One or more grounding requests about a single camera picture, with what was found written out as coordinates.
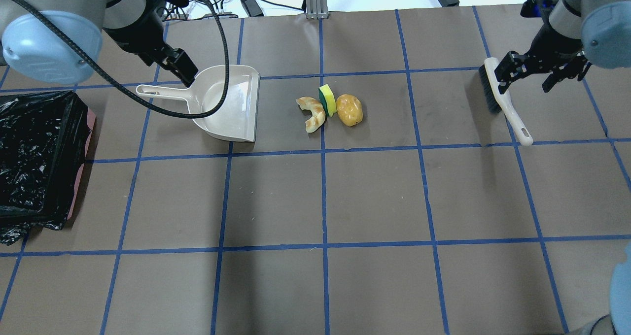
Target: brush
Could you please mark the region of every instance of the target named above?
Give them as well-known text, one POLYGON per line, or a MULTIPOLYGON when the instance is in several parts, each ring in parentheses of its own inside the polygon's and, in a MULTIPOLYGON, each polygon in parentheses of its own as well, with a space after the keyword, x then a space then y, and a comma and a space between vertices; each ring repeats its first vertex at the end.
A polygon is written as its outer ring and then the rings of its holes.
POLYGON ((515 136, 521 145, 530 146, 532 145, 532 136, 512 105, 511 93, 506 91, 500 94, 500 90, 498 89, 499 82, 495 76, 495 68, 497 68, 499 63, 497 58, 486 58, 484 64, 478 70, 480 72, 484 95, 487 99, 487 108, 489 108, 489 111, 493 114, 498 114, 500 111, 503 111, 506 119, 511 123, 515 136))

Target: yellow sponge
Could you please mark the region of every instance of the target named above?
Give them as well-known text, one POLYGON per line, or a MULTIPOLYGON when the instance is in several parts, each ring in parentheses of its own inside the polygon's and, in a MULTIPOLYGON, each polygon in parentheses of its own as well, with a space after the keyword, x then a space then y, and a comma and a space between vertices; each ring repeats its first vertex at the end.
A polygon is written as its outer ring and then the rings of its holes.
POLYGON ((320 88, 318 88, 318 94, 320 96, 320 103, 324 106, 327 115, 333 117, 333 113, 336 113, 338 109, 335 104, 335 96, 331 88, 329 88, 329 84, 320 86, 320 88))

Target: dustpan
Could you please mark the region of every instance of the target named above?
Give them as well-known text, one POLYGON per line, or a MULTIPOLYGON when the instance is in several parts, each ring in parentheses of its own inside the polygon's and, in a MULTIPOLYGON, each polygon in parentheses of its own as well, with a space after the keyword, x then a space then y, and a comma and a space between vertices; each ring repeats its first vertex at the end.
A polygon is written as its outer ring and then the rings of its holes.
MULTIPOLYGON (((201 113, 212 109, 221 99, 224 78, 225 67, 214 66, 199 72, 190 88, 138 85, 136 93, 140 97, 186 101, 189 113, 201 113)), ((218 139, 254 142, 260 78, 252 67, 230 65, 230 82, 223 105, 213 115, 193 122, 218 139)))

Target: blue tape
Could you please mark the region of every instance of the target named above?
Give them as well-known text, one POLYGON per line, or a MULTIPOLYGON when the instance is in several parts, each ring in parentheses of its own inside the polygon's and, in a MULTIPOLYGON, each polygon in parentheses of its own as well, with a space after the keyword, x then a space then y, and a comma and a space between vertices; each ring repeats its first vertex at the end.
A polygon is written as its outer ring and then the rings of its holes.
MULTIPOLYGON (((318 20, 320 40, 320 86, 324 85, 324 28, 322 18, 318 20)), ((322 175, 322 283, 324 288, 324 334, 331 333, 331 313, 329 310, 329 248, 326 225, 326 139, 324 126, 320 128, 320 173, 322 175)))
POLYGON ((600 109, 598 108, 598 105, 596 104, 596 100, 594 100, 594 96, 592 95, 587 79, 583 79, 583 86, 585 87, 585 91, 588 93, 588 97, 590 98, 590 102, 592 103, 594 111, 596 112, 598 121, 600 122, 600 126, 602 127, 602 130, 604 131, 604 136, 609 137, 609 129, 607 128, 607 125, 604 123, 604 119, 602 119, 602 114, 600 113, 600 109))
POLYGON ((13 289, 13 283, 15 282, 15 276, 18 274, 18 268, 20 268, 20 263, 22 262, 22 257, 24 255, 24 248, 27 246, 27 240, 29 239, 29 235, 27 234, 22 240, 22 247, 20 247, 20 252, 18 253, 18 257, 15 260, 15 265, 13 266, 13 272, 11 273, 11 278, 9 279, 9 284, 6 287, 6 292, 4 293, 4 298, 2 299, 2 305, 0 305, 0 321, 2 321, 2 316, 4 315, 4 309, 6 309, 6 304, 9 302, 9 295, 11 294, 11 290, 13 289))
POLYGON ((618 166, 620 167, 620 171, 622 171, 622 176, 625 178, 627 187, 629 188, 629 191, 631 191, 631 178, 629 178, 629 172, 627 171, 627 168, 625 168, 625 164, 622 162, 620 153, 618 153, 618 149, 616 148, 616 145, 613 144, 613 142, 611 142, 611 148, 613 149, 613 155, 616 157, 618 166))
POLYGON ((4 74, 2 75, 2 79, 0 79, 0 89, 2 88, 2 85, 4 85, 4 81, 6 80, 7 75, 9 75, 9 66, 6 66, 6 68, 4 69, 4 74))
POLYGON ((382 70, 382 71, 353 71, 353 72, 330 72, 322 73, 324 76, 361 76, 361 75, 388 75, 404 74, 405 70, 382 70))
POLYGON ((34 91, 64 91, 72 90, 74 86, 56 86, 47 88, 27 88, 27 89, 7 89, 0 90, 0 93, 19 93, 19 92, 34 92, 34 91))
POLYGON ((482 38, 484 51, 487 53, 487 58, 489 58, 491 56, 491 52, 489 52, 489 45, 487 44, 487 37, 484 35, 484 30, 482 29, 482 23, 480 22, 480 16, 478 16, 478 9, 475 6, 472 6, 471 8, 473 9, 473 16, 475 16, 475 21, 478 24, 478 30, 480 31, 480 37, 482 38))
POLYGON ((149 162, 155 160, 177 160, 177 159, 208 159, 208 158, 227 158, 228 154, 196 154, 196 155, 169 155, 169 156, 143 156, 141 162, 149 162))
POLYGON ((304 77, 318 77, 318 76, 320 76, 320 74, 275 75, 275 76, 261 76, 261 80, 302 79, 304 77))
POLYGON ((352 153, 354 151, 399 151, 399 150, 416 150, 417 146, 380 146, 374 148, 331 148, 326 149, 327 153, 352 153))
MULTIPOLYGON (((512 131, 512 127, 509 124, 508 120, 506 124, 509 126, 509 133, 511 134, 511 139, 516 142, 515 135, 512 131)), ((532 214, 532 220, 534 221, 534 227, 537 231, 537 236, 539 238, 539 245, 541 246, 541 254, 543 254, 543 261, 546 265, 546 270, 548 272, 548 279, 550 280, 550 286, 552 288, 552 294, 554 295, 554 300, 557 305, 557 312, 559 313, 559 319, 561 320, 561 326, 563 327, 564 333, 569 333, 569 328, 567 326, 567 321, 565 319, 565 313, 563 311, 563 305, 561 304, 561 298, 559 297, 559 290, 557 289, 557 282, 554 278, 554 272, 552 272, 552 265, 550 264, 550 257, 548 257, 548 249, 546 248, 545 240, 543 238, 543 232, 541 231, 541 225, 539 224, 539 218, 537 216, 536 208, 534 207, 534 200, 532 199, 532 193, 530 191, 530 184, 528 183, 528 178, 526 175, 526 169, 524 168, 524 163, 521 158, 521 153, 519 153, 518 146, 513 147, 515 149, 515 155, 517 157, 517 162, 519 165, 519 171, 521 172, 521 177, 524 182, 524 187, 526 189, 526 196, 528 198, 528 204, 530 206, 530 213, 532 214)))
POLYGON ((480 67, 424 68, 424 69, 411 69, 410 72, 466 71, 466 70, 478 70, 479 68, 480 67))
POLYGON ((319 154, 319 149, 312 150, 283 150, 283 151, 250 151, 247 153, 234 153, 232 156, 274 156, 274 155, 299 155, 319 154))
MULTIPOLYGON (((158 72, 160 67, 156 68, 155 78, 158 77, 158 72)), ((105 309, 103 312, 103 320, 101 321, 101 331, 100 335, 105 335, 105 328, 107 326, 107 320, 110 313, 110 306, 112 305, 112 295, 114 291, 114 285, 116 284, 116 277, 118 274, 118 267, 120 264, 120 250, 122 250, 123 242, 125 240, 125 233, 127 230, 127 223, 129 221, 129 211, 131 209, 131 201, 134 197, 134 191, 136 189, 136 178, 138 177, 138 171, 140 170, 140 158, 142 157, 142 149, 144 148, 144 138, 147 134, 147 127, 149 126, 149 116, 151 115, 151 110, 147 108, 147 111, 144 115, 144 124, 142 125, 142 134, 140 135, 140 143, 138 144, 138 155, 136 156, 136 167, 134 168, 134 175, 131 179, 131 185, 129 186, 129 195, 127 198, 127 205, 125 207, 125 215, 122 221, 122 228, 120 228, 120 237, 117 251, 119 252, 116 255, 116 259, 114 260, 114 267, 112 270, 112 278, 110 280, 110 287, 107 291, 107 299, 105 301, 105 309)))
POLYGON ((226 220, 228 214, 228 193, 230 192, 230 173, 232 171, 232 148, 228 146, 228 162, 226 164, 226 179, 223 185, 223 205, 221 206, 221 227, 219 227, 219 252, 217 254, 217 266, 214 273, 214 296, 212 298, 212 314, 210 321, 210 334, 214 335, 217 324, 217 310, 219 309, 219 282, 221 281, 221 265, 223 265, 223 243, 226 236, 226 220))
MULTIPOLYGON (((575 236, 544 236, 541 240, 546 243, 563 241, 598 241, 598 240, 631 240, 631 234, 604 235, 575 235, 575 236)), ((480 244, 510 244, 510 243, 540 243, 536 238, 491 238, 491 239, 453 239, 453 240, 404 240, 404 241, 365 241, 342 243, 309 243, 309 244, 280 244, 280 245, 246 245, 238 247, 223 247, 222 252, 248 252, 269 250, 312 250, 320 248, 363 248, 363 247, 413 247, 433 245, 480 245, 480 244)), ((0 257, 55 257, 55 256, 94 256, 94 255, 152 255, 152 254, 192 254, 218 252, 219 247, 191 247, 191 248, 148 248, 123 250, 64 250, 64 251, 31 251, 4 252, 0 257)))
POLYGON ((129 163, 135 162, 136 158, 120 158, 120 159, 88 159, 86 163, 88 164, 114 164, 114 163, 129 163))
POLYGON ((237 64, 241 64, 241 48, 243 47, 243 26, 244 19, 241 19, 241 25, 239 26, 239 46, 237 47, 237 64))
POLYGON ((423 195, 425 200, 425 209, 427 211, 427 222, 429 225, 430 236, 432 238, 433 260, 434 268, 436 272, 436 285, 438 288, 438 297, 440 301, 440 314, 442 315, 442 326, 445 334, 449 335, 449 321, 447 316, 447 307, 445 304, 445 295, 442 285, 442 274, 440 272, 440 259, 438 254, 438 247, 435 243, 436 233, 433 227, 432 207, 429 201, 429 190, 427 187, 427 176, 425 173, 425 164, 423 159, 423 148, 421 143, 421 136, 419 133, 419 124, 417 122, 417 109, 414 103, 414 92, 412 90, 412 78, 410 77, 410 64, 408 62, 408 52, 405 46, 405 36, 403 34, 403 27, 401 26, 401 18, 399 17, 399 10, 394 10, 396 16, 397 27, 399 28, 399 38, 401 39, 401 50, 403 50, 403 61, 405 63, 406 78, 408 80, 408 95, 410 95, 410 108, 412 109, 412 122, 414 124, 414 133, 417 138, 417 149, 419 150, 419 164, 421 169, 421 178, 423 180, 423 195))

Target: grid square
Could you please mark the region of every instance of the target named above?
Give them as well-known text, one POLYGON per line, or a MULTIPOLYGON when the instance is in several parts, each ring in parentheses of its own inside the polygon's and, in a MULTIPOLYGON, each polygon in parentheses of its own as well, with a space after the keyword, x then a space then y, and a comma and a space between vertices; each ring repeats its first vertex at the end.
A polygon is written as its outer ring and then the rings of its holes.
POLYGON ((604 69, 596 66, 587 75, 590 90, 609 130, 609 137, 631 137, 629 77, 631 70, 628 68, 604 69))
POLYGON ((3 334, 97 334, 114 256, 25 257, 0 322, 3 334))
MULTIPOLYGON (((186 104, 181 101, 154 99, 153 103, 167 110, 186 112, 186 104)), ((190 119, 178 119, 152 111, 142 156, 226 154, 229 144, 208 135, 190 119)))
POLYGON ((86 164, 72 219, 59 231, 31 231, 25 250, 115 250, 135 166, 86 164))
POLYGON ((261 80, 256 140, 235 142, 235 153, 320 149, 320 131, 305 131, 311 112, 296 104, 300 97, 317 98, 318 83, 317 77, 261 80))
MULTIPOLYGON (((230 64, 237 63, 239 52, 240 19, 221 19, 221 27, 228 43, 230 64)), ((167 43, 173 48, 182 48, 199 71, 225 64, 221 36, 214 18, 199 21, 170 21, 167 43)), ((158 81, 178 81, 170 71, 160 69, 158 81)))
POLYGON ((123 255, 105 333, 210 333, 216 253, 123 255))
POLYGON ((546 244, 570 330, 609 313, 613 268, 626 260, 628 240, 558 241, 546 244))
POLYGON ((631 192, 609 144, 519 151, 543 235, 631 234, 631 192))
POLYGON ((217 335, 324 333, 322 250, 223 254, 217 335))
POLYGON ((521 6, 521 4, 476 6, 489 52, 492 57, 500 61, 509 50, 515 50, 519 54, 527 52, 543 25, 540 18, 521 17, 519 14, 521 6))
POLYGON ((97 115, 88 159, 135 158, 147 109, 115 88, 82 89, 77 95, 97 115))
POLYGON ((539 243, 439 246, 452 335, 562 333, 539 243))
POLYGON ((590 97, 582 83, 565 80, 549 94, 545 74, 530 75, 511 85, 512 102, 535 141, 605 138, 590 97))
POLYGON ((363 121, 357 126, 345 126, 337 115, 327 119, 327 149, 416 146, 405 74, 332 76, 325 83, 336 97, 355 95, 363 110, 363 121))
POLYGON ((232 159, 226 246, 322 243, 320 154, 232 159))
MULTIPOLYGON (((112 75, 121 84, 151 83, 157 66, 157 64, 147 66, 137 55, 120 49, 116 42, 105 33, 103 33, 103 47, 97 63, 106 73, 112 75)), ((108 82, 97 73, 92 74, 90 79, 81 83, 81 85, 105 84, 108 84, 108 82)))
POLYGON ((631 142, 616 142, 616 149, 628 174, 631 174, 631 142))
POLYGON ((331 333, 442 334, 431 247, 329 249, 331 333))
POLYGON ((322 32, 324 72, 405 69, 392 11, 335 12, 322 21, 322 32))
POLYGON ((318 21, 304 14, 244 21, 241 64, 256 68, 261 76, 320 72, 318 21))
POLYGON ((512 147, 423 151, 436 237, 536 237, 512 147))
POLYGON ((329 242, 430 239, 417 150, 329 153, 326 184, 329 242))
POLYGON ((412 87, 424 145, 511 141, 504 116, 487 108, 477 70, 412 73, 412 87))
POLYGON ((479 67, 486 58, 471 7, 399 11, 411 69, 479 67))
POLYGON ((142 162, 124 247, 219 245, 225 158, 142 162))

